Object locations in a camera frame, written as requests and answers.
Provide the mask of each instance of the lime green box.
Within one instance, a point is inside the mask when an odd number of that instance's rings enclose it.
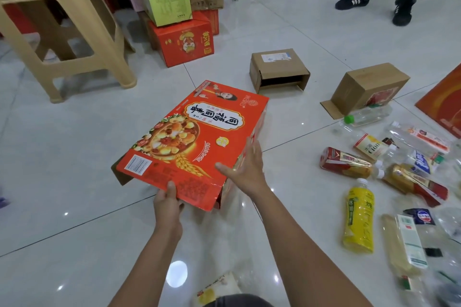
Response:
[[[143,0],[157,27],[192,19],[190,0]]]

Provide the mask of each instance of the orange box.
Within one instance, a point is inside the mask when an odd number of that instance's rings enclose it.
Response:
[[[261,129],[268,98],[210,81],[203,82],[120,158],[112,171],[124,185],[133,178],[166,189],[200,209],[221,208],[232,182],[217,161],[237,168],[246,138]]]
[[[211,24],[200,11],[193,11],[192,19],[188,21],[165,27],[149,22],[149,26],[167,67],[214,54]]]
[[[461,64],[430,90],[415,106],[461,138]]]
[[[210,9],[210,10],[202,10],[203,13],[211,23],[211,30],[213,31],[213,35],[219,34],[219,10],[218,9]]]

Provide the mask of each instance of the yellow bottle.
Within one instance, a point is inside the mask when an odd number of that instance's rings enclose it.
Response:
[[[358,178],[348,193],[343,244],[351,251],[372,254],[374,194],[367,185],[366,179]]]

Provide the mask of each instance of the black sneaker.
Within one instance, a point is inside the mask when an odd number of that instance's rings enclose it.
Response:
[[[349,10],[357,6],[366,6],[370,0],[340,0],[335,4],[337,10]]]
[[[411,7],[416,3],[416,0],[396,0],[396,8],[392,23],[398,26],[404,26],[411,21]]]

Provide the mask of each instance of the beige plastic stool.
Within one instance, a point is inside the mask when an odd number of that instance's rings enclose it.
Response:
[[[0,0],[0,4],[18,3],[40,34],[40,43],[34,51],[24,39],[3,7],[0,7],[0,33],[33,73],[52,103],[62,102],[53,79],[77,73],[108,69],[124,88],[136,85],[136,77],[124,59],[125,48],[134,49],[124,37],[103,0],[57,0],[75,26],[62,27],[46,6],[45,0]],[[68,40],[83,37],[94,54],[76,58]],[[44,63],[48,50],[61,60]]]

